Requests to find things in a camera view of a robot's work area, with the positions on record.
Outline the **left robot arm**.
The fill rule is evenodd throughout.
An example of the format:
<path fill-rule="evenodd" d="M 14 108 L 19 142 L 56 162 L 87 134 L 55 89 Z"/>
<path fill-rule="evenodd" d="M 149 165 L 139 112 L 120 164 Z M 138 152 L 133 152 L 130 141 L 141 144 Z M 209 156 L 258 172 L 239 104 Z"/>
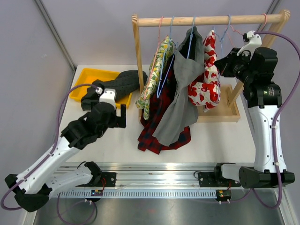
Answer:
<path fill-rule="evenodd" d="M 86 162 L 76 170 L 54 177 L 54 172 L 68 159 L 87 145 L 101 138 L 108 128 L 126 127 L 126 106 L 120 107 L 117 116 L 116 90 L 103 85 L 90 85 L 98 95 L 90 112 L 57 131 L 52 147 L 32 166 L 20 174 L 9 174 L 5 183 L 13 192 L 17 209 L 34 212 L 50 198 L 76 186 L 96 187 L 102 180 L 102 171 L 94 162 Z"/>

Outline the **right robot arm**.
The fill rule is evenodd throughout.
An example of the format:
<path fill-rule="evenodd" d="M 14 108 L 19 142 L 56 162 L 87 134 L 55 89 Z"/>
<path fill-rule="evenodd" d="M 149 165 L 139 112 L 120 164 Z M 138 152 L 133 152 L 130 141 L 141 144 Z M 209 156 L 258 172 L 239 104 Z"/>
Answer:
<path fill-rule="evenodd" d="M 276 113 L 282 106 L 281 88 L 272 81 L 277 52 L 258 47 L 254 52 L 233 48 L 215 65 L 224 77 L 236 77 L 244 85 L 249 115 L 254 127 L 255 162 L 252 167 L 235 163 L 218 163 L 212 172 L 199 172 L 203 187 L 277 188 L 294 183 L 295 175 L 287 171 Z"/>

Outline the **blue wire hanger plaid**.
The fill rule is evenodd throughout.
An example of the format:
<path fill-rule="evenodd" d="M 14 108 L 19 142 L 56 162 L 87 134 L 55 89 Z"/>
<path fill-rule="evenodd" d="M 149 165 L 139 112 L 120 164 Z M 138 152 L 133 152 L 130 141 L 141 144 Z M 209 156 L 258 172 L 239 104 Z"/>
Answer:
<path fill-rule="evenodd" d="M 173 46 L 173 39 L 172 39 L 172 25 L 173 25 L 173 21 L 174 21 L 174 16 L 171 19 L 170 22 L 170 30 L 169 30 L 169 34 L 168 34 L 168 43 L 167 43 L 167 48 L 163 54 L 163 59 L 162 59 L 162 65 L 161 65 L 161 71 L 160 71 L 160 80 L 158 83 L 158 87 L 157 87 L 157 98 L 160 97 L 161 92 L 162 92 L 162 88 L 165 84 L 166 78 L 163 78 L 163 72 L 165 71 L 165 67 L 169 58 L 170 53 L 172 53 L 172 51 L 170 50 L 170 46 Z"/>

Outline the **blue wire hanger floral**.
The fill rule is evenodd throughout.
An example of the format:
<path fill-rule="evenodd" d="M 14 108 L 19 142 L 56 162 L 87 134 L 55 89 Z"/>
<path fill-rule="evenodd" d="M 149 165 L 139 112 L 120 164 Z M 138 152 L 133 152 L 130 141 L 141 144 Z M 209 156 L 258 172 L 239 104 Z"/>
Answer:
<path fill-rule="evenodd" d="M 224 38 L 225 38 L 225 34 L 227 33 L 228 29 L 229 29 L 229 25 L 231 24 L 231 15 L 227 15 L 228 16 L 228 24 L 223 32 L 223 34 L 220 36 L 217 33 L 217 30 L 215 28 L 215 26 L 213 25 L 212 28 L 215 32 L 215 35 L 218 37 L 219 43 L 220 43 L 220 48 L 221 48 L 221 57 L 223 57 L 223 42 L 224 42 Z"/>

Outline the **lemon print skirt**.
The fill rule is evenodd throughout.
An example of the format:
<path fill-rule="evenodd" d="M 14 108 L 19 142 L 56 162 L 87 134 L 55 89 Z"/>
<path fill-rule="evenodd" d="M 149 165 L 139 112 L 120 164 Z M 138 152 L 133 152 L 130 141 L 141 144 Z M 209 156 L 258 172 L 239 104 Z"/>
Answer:
<path fill-rule="evenodd" d="M 163 54 L 167 48 L 168 35 L 159 44 L 157 51 L 152 59 L 149 67 L 149 76 L 146 80 L 146 84 L 140 94 L 138 100 L 136 101 L 136 107 L 143 110 L 143 118 L 148 120 L 150 118 L 150 98 L 156 93 L 158 88 L 158 83 L 160 80 L 160 71 L 162 65 Z M 174 52 L 174 42 L 173 46 L 170 46 L 171 56 Z"/>

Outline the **red floral white skirt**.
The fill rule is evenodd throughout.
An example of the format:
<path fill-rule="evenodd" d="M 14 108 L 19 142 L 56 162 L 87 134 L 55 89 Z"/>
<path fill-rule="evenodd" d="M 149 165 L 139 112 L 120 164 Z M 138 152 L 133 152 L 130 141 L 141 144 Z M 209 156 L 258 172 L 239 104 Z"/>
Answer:
<path fill-rule="evenodd" d="M 188 98 L 195 106 L 202 106 L 203 112 L 215 108 L 221 99 L 220 72 L 215 65 L 216 33 L 211 30 L 203 41 L 204 72 L 188 86 Z"/>

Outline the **red plaid skirt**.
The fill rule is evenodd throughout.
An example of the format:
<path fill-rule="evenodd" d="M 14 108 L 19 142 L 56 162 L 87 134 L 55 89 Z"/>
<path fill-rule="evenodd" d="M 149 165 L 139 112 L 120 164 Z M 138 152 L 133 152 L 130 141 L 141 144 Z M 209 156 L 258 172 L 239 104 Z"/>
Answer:
<path fill-rule="evenodd" d="M 190 126 L 183 126 L 182 119 L 171 112 L 178 90 L 173 57 L 174 54 L 164 64 L 161 83 L 150 94 L 148 116 L 140 119 L 143 130 L 138 137 L 138 149 L 141 151 L 160 154 L 164 150 L 177 150 L 191 141 Z"/>

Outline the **blue wire hanger grey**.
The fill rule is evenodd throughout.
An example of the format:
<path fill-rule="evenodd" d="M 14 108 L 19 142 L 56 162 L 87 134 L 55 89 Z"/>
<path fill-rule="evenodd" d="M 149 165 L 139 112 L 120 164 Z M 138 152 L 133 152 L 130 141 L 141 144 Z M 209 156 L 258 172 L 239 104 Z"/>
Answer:
<path fill-rule="evenodd" d="M 194 60 L 194 52 L 192 48 L 193 48 L 193 40 L 194 40 L 195 29 L 196 29 L 195 20 L 196 20 L 196 16 L 194 15 L 191 32 L 189 36 L 188 51 L 187 51 L 187 59 L 191 59 L 191 60 Z"/>

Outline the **dark grey dotted skirt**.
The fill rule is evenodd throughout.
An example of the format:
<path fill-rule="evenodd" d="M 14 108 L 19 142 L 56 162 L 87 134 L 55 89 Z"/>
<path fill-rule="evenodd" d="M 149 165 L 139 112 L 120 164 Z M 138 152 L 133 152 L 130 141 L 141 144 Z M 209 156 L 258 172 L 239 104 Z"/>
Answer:
<path fill-rule="evenodd" d="M 103 89 L 115 89 L 115 101 L 120 101 L 122 98 L 139 89 L 139 78 L 137 70 L 128 70 L 119 73 L 119 75 L 110 81 L 95 80 L 93 85 L 102 87 Z"/>

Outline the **grey pleated skirt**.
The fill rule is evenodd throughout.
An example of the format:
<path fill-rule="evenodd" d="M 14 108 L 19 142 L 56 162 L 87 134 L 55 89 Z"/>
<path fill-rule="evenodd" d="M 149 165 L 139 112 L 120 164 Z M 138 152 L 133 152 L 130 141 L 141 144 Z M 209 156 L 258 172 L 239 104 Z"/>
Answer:
<path fill-rule="evenodd" d="M 183 126 L 190 126 L 197 122 L 198 110 L 188 99 L 188 86 L 204 72 L 204 47 L 203 38 L 195 29 L 193 40 L 194 60 L 187 59 L 189 36 L 191 29 L 186 32 L 186 37 L 178 46 L 174 57 L 174 74 L 178 83 L 177 101 L 171 110 L 175 116 L 182 119 Z"/>

